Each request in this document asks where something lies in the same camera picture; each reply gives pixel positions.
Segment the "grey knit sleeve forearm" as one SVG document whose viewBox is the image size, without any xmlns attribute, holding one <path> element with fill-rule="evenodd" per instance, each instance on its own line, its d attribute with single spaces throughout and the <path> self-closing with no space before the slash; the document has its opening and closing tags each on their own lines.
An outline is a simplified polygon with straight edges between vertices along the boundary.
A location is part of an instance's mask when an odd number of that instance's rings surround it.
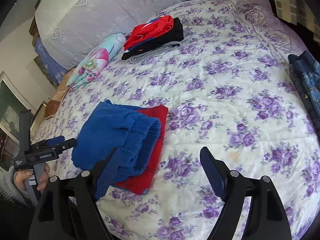
<svg viewBox="0 0 320 240">
<path fill-rule="evenodd" d="M 16 170 L 12 166 L 8 171 L 1 172 L 1 197 L 12 203 L 29 206 L 31 201 L 26 190 L 16 185 Z"/>
</svg>

